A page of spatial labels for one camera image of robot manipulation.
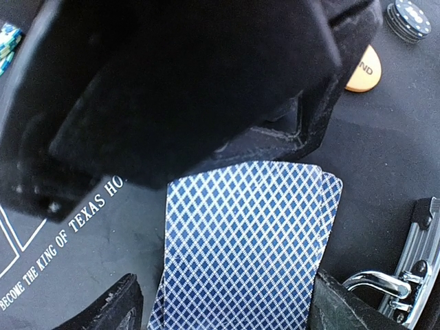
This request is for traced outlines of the blue playing card deck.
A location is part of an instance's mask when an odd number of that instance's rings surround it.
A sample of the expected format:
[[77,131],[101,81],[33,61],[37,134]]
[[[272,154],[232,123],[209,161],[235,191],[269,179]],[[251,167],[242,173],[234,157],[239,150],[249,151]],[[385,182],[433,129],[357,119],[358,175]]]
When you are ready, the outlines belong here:
[[269,161],[171,182],[149,329],[305,329],[342,189],[319,166]]

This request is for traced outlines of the green blue poker chip stack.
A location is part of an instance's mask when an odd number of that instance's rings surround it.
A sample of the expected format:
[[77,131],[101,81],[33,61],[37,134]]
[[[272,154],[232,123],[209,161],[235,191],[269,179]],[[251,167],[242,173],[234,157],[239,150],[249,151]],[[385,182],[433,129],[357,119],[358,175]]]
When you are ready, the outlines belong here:
[[21,42],[22,37],[22,30],[13,24],[4,23],[1,27],[1,76],[11,65],[14,51]]

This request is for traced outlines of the black poker chip stack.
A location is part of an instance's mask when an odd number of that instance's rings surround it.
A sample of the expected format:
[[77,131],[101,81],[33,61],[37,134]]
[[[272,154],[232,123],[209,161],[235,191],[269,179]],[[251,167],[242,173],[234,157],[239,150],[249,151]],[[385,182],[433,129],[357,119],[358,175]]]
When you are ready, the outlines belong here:
[[426,39],[432,31],[429,18],[414,1],[395,0],[389,3],[385,20],[401,40],[410,44]]

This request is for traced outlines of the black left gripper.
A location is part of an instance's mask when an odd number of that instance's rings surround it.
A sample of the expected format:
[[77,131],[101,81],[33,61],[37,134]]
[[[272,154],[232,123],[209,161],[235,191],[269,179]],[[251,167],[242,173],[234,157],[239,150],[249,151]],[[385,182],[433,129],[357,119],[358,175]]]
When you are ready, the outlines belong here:
[[36,1],[1,83],[1,204],[62,221],[105,176],[160,189],[320,147],[379,1]]

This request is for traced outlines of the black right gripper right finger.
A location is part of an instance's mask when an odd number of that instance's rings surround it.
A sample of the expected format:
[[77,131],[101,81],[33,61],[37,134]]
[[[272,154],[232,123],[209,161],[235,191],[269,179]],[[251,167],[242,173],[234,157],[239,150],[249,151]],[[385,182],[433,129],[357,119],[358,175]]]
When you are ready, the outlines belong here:
[[322,269],[314,281],[309,328],[387,329],[388,319]]

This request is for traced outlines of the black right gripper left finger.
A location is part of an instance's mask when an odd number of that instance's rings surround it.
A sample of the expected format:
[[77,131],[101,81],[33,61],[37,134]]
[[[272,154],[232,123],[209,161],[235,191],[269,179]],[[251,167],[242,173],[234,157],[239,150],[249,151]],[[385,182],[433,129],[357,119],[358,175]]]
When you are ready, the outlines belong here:
[[135,274],[125,274],[59,329],[141,329],[144,297]]

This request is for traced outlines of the orange big blind button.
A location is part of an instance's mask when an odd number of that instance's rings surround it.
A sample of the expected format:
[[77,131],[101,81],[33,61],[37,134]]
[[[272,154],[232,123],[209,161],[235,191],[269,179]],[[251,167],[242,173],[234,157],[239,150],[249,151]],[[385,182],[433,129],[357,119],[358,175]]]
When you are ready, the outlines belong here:
[[369,45],[345,86],[347,91],[364,93],[372,90],[382,77],[382,64],[377,52]]

